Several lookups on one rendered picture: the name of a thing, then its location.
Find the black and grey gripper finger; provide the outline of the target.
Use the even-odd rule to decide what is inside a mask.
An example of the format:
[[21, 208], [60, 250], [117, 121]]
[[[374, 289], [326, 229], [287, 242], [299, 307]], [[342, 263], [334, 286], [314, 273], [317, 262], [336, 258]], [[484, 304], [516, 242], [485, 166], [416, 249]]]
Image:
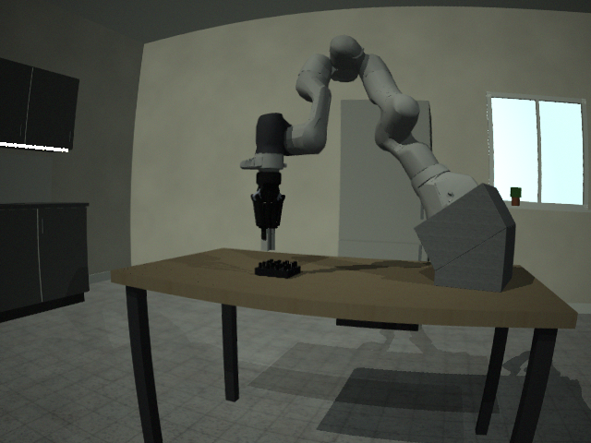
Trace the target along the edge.
[[275, 228], [277, 229], [280, 225], [284, 199], [285, 195], [281, 193], [278, 195], [277, 191], [273, 191], [273, 203], [270, 205], [268, 228], [270, 229], [270, 250], [275, 250]]
[[271, 205], [271, 191], [267, 192], [267, 203], [261, 201], [260, 191], [251, 195], [253, 201], [256, 225], [261, 228], [261, 250], [270, 251], [269, 214]]

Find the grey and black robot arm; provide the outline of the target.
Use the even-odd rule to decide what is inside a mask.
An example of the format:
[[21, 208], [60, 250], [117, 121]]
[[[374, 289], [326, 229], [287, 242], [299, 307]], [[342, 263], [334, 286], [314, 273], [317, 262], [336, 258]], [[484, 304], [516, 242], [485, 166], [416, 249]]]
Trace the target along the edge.
[[[283, 156], [320, 154], [327, 141], [330, 80], [351, 82], [358, 75], [369, 100], [380, 107], [375, 142], [399, 159], [396, 158], [411, 178], [427, 219], [478, 186], [470, 175], [453, 173], [447, 165], [439, 164], [428, 144], [413, 137], [411, 131], [420, 112], [417, 101], [400, 92], [379, 56], [365, 54], [364, 48], [347, 35], [332, 39], [329, 57], [311, 55], [298, 74], [296, 91], [306, 101], [314, 101], [308, 121], [292, 126], [279, 113], [260, 116], [255, 157], [241, 161], [240, 168], [279, 172], [287, 167]], [[412, 144], [415, 142], [419, 144]]]

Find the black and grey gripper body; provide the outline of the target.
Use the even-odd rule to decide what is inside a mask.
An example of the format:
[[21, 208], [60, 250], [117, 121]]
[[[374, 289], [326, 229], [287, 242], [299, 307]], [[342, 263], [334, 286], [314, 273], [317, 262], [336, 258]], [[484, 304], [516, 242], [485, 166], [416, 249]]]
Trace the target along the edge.
[[[257, 192], [261, 193], [261, 201], [267, 202], [267, 192], [271, 191], [271, 203], [273, 203], [273, 191], [280, 193], [279, 185], [281, 184], [282, 174], [276, 172], [260, 172], [257, 173]], [[278, 185], [274, 185], [278, 184]]]

